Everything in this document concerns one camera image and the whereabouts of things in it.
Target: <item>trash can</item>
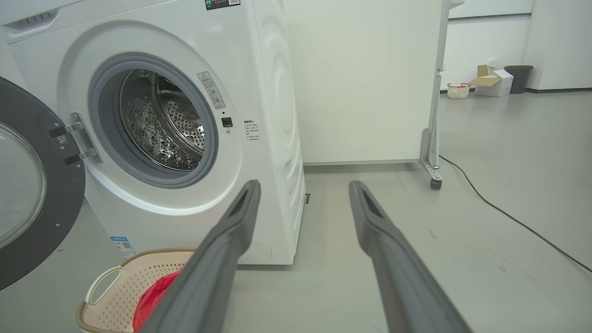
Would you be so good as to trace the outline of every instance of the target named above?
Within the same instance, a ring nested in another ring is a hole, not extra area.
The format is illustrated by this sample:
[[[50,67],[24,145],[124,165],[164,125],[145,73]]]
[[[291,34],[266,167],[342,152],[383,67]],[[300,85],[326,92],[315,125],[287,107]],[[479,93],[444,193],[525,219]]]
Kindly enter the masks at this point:
[[[532,66],[506,66],[504,69],[506,72],[512,74],[514,76],[514,81],[512,82],[512,89],[510,90],[511,94],[522,94],[526,89],[526,83],[528,83],[528,77],[530,76],[530,71],[532,70]]]

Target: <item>stainless steel drum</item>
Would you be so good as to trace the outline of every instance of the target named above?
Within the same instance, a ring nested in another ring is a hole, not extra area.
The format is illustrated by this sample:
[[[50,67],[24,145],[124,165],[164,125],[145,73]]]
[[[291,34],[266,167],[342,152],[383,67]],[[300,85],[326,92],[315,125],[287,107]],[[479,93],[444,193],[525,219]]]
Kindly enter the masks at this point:
[[[164,76],[135,69],[119,96],[120,117],[128,137],[154,163],[193,170],[205,148],[202,121],[185,94]]]

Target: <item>sticker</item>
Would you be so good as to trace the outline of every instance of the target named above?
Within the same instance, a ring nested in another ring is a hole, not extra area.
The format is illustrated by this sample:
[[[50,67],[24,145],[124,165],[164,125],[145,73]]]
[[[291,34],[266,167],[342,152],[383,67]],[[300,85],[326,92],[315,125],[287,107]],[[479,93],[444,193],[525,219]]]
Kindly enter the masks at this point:
[[[244,130],[247,133],[247,141],[259,141],[259,125],[253,120],[244,121]]]
[[[205,9],[218,9],[240,5],[240,0],[205,0]]]
[[[216,109],[225,108],[226,105],[224,105],[224,101],[222,100],[222,96],[220,95],[220,92],[218,91],[218,87],[214,83],[214,80],[212,80],[210,73],[203,72],[203,73],[199,73],[197,76],[199,76],[201,83],[204,84],[204,88],[208,91],[208,94],[210,95],[210,98],[212,99],[212,103],[214,103],[214,107]]]
[[[64,135],[58,136],[57,141],[60,143],[60,146],[68,144],[68,140],[66,140],[66,136],[64,136]]]
[[[124,259],[129,259],[136,255],[136,250],[131,247],[127,237],[111,237],[111,240],[115,243]]]

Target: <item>gray floor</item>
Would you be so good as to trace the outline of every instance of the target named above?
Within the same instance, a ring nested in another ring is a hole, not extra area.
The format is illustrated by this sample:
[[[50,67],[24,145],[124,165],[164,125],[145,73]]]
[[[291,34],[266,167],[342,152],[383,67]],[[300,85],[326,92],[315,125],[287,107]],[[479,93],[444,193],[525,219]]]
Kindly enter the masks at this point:
[[[592,93],[442,97],[441,153],[480,192],[592,265]],[[240,267],[224,332],[388,332],[357,245],[348,182],[366,182],[475,332],[590,332],[592,274],[483,203],[440,163],[307,168],[294,265]],[[0,292],[0,331],[77,332],[88,286],[121,257],[88,206],[58,250]]]

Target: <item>qr code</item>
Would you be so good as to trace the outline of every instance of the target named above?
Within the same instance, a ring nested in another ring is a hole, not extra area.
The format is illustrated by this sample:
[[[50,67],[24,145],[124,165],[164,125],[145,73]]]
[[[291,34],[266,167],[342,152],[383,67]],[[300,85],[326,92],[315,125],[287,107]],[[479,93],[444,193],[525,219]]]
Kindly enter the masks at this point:
[[[63,136],[63,135],[62,136],[58,136],[57,137],[57,141],[60,143],[60,146],[63,146],[63,145],[67,145],[68,144],[68,140],[66,140],[66,137]]]

